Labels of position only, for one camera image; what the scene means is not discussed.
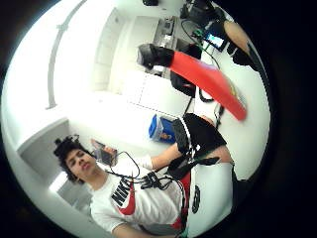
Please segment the cabinet door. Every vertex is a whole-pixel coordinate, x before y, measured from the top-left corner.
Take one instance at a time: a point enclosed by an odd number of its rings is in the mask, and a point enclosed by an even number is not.
[[[140,105],[172,116],[182,116],[190,97],[171,86],[170,80],[148,74]]]

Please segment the red foam tube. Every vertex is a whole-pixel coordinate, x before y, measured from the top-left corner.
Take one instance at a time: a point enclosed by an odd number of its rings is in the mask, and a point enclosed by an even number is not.
[[[181,52],[174,52],[169,68],[207,92],[238,120],[247,117],[241,93],[218,68]]]

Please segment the red nike swoosh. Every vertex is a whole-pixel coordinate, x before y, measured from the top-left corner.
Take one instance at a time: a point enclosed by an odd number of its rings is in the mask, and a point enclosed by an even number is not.
[[[129,195],[129,203],[126,208],[120,208],[118,206],[119,211],[124,215],[132,215],[136,209],[136,199],[135,199],[135,189],[133,186],[133,180],[130,183],[130,195]]]

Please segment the white cabinet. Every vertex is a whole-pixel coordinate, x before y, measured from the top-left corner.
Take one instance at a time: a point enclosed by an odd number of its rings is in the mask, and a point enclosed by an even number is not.
[[[174,89],[169,79],[142,71],[129,75],[123,90],[129,102],[174,117],[183,115],[190,97]]]

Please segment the white t-shirt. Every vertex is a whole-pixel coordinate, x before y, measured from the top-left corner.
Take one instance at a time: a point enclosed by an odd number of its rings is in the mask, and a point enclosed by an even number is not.
[[[118,174],[136,176],[136,167],[129,164],[124,173],[114,170]],[[150,171],[140,167],[142,178]],[[158,178],[166,175],[157,173]],[[121,223],[137,224],[172,224],[180,214],[182,205],[182,190],[176,181],[173,181],[165,190],[159,188],[141,189],[141,185],[134,179],[131,191],[130,179],[120,178],[109,174],[106,182],[98,190],[92,191],[91,215],[105,230],[112,232]]]

